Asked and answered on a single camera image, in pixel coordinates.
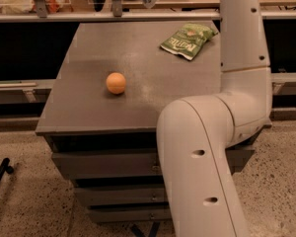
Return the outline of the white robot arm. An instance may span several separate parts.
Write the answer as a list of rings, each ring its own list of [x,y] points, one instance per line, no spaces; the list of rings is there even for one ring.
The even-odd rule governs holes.
[[[168,104],[157,145],[176,237],[250,237],[228,147],[268,122],[272,86],[259,0],[220,0],[221,91]]]

